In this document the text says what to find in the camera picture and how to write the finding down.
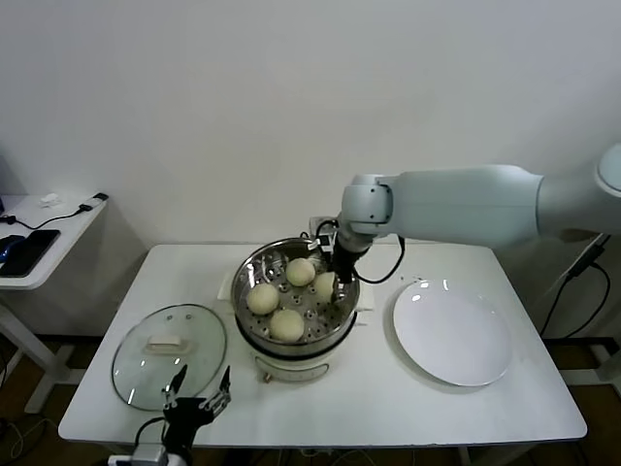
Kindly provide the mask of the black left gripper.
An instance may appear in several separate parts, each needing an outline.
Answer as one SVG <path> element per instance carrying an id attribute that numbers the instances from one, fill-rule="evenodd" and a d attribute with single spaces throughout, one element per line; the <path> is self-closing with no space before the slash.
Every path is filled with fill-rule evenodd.
<path id="1" fill-rule="evenodd" d="M 230 366 L 224 371 L 216 394 L 208 401 L 206 398 L 177 399 L 187 369 L 188 366 L 184 364 L 161 390 L 164 399 L 163 415 L 168 423 L 163 437 L 166 448 L 191 448 L 197 432 L 211 424 L 231 401 Z"/>

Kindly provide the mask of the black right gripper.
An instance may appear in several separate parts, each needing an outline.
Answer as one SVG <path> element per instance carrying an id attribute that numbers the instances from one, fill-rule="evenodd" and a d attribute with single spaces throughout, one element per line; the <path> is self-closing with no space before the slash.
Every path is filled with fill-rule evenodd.
<path id="1" fill-rule="evenodd" d="M 333 303 L 341 303 L 347 299 L 350 291 L 350 283 L 354 278 L 355 263 L 360 258 L 359 252 L 352 252 L 342 246 L 334 246 L 333 252 L 330 248 L 319 245 L 317 253 L 320 256 L 321 267 L 324 272 L 336 274 L 333 283 Z"/>

